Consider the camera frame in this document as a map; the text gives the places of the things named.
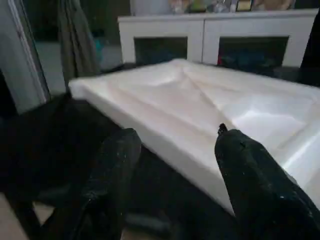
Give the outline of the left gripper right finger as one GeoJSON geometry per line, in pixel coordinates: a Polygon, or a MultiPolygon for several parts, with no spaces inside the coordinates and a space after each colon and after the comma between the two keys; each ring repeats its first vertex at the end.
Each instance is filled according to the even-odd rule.
{"type": "Polygon", "coordinates": [[[318,240],[320,211],[258,141],[220,124],[215,158],[246,240],[318,240]]]}

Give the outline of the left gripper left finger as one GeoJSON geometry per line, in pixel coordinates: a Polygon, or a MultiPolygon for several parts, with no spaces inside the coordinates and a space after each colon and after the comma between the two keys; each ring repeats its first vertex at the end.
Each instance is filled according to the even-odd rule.
{"type": "Polygon", "coordinates": [[[50,239],[81,239],[85,218],[90,216],[92,239],[102,232],[104,240],[119,240],[141,149],[142,141],[133,128],[122,129],[103,141],[92,165],[72,182],[66,202],[54,210],[50,239]]]}

